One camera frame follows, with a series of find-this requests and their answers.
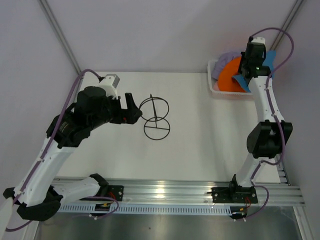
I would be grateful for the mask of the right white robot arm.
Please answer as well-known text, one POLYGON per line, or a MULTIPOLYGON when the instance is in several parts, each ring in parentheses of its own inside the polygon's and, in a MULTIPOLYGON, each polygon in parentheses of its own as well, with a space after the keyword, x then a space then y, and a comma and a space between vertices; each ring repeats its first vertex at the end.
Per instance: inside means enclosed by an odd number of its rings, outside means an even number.
POLYGON ((257 125, 246 140, 248 156, 241 169, 229 183, 228 197, 239 202, 255 197, 255 178, 263 165, 275 166, 277 155, 283 155, 293 125, 284 120, 276 103, 272 76, 268 65, 265 39, 251 37, 241 54, 238 74, 251 92, 257 113, 257 125))

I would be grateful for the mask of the black wire hat stand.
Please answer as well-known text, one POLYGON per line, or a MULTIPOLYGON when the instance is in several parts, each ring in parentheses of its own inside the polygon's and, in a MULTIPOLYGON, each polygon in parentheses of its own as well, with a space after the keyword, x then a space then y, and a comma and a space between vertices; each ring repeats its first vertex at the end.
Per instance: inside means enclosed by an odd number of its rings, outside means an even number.
POLYGON ((147 105, 151 104, 152 108, 152 116, 146 117, 142 115, 142 119, 144 120, 144 125, 143 125, 143 133, 144 135, 152 140, 152 141, 161 141, 164 140, 165 138, 168 137, 168 135, 171 133, 171 124, 167 120, 167 116, 170 113, 170 105, 167 100, 165 100, 162 97, 159 96, 153 96, 151 93, 149 94, 149 97, 144 99, 140 105, 139 105, 139 110, 142 110, 142 108, 147 105), (166 112, 163 115, 159 115, 157 112, 156 108, 156 102, 163 102, 166 105, 166 112), (159 130, 159 131, 164 131, 164 134, 161 135, 160 137, 154 137, 151 136, 148 133, 148 130, 159 130))

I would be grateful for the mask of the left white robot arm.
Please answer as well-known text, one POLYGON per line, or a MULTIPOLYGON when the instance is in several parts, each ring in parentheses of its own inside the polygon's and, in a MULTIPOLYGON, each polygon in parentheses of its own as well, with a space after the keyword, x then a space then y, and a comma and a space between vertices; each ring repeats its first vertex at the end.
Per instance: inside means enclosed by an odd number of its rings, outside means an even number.
POLYGON ((120 98, 107 94, 99 86, 89 86, 77 94, 63 115, 57 115, 46 131, 43 148, 31 170, 16 186, 7 188, 3 196, 18 206, 23 220, 44 222, 59 208, 78 200, 103 200, 110 196, 109 183, 99 174, 54 187, 52 181, 64 162, 91 135, 91 131, 110 124, 135 124, 142 116, 130 92, 125 93, 127 108, 120 98))

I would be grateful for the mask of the blue bucket hat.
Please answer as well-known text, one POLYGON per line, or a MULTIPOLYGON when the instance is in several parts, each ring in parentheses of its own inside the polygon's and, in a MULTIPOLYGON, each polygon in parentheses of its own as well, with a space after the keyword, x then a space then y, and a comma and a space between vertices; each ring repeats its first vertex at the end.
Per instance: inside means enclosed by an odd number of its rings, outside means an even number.
MULTIPOLYGON (((263 62, 263 66, 269 67, 270 71, 272 72, 274 70, 274 60, 276 58, 276 51, 275 50, 270 50, 266 52, 266 58, 263 62)), ((246 92, 250 93, 250 89, 248 87, 248 84, 246 83, 245 78, 241 74, 234 75, 232 77, 235 81, 238 82, 240 87, 246 92)))

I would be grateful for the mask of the orange bucket hat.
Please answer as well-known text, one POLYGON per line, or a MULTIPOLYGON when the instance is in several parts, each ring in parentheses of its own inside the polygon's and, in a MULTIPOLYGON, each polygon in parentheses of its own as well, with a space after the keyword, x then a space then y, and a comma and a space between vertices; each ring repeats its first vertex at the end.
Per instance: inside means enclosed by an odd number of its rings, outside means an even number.
POLYGON ((238 74, 241 57, 238 56, 228 62, 219 74, 217 80, 218 89, 221 92, 245 93, 246 91, 240 86, 233 76, 238 74))

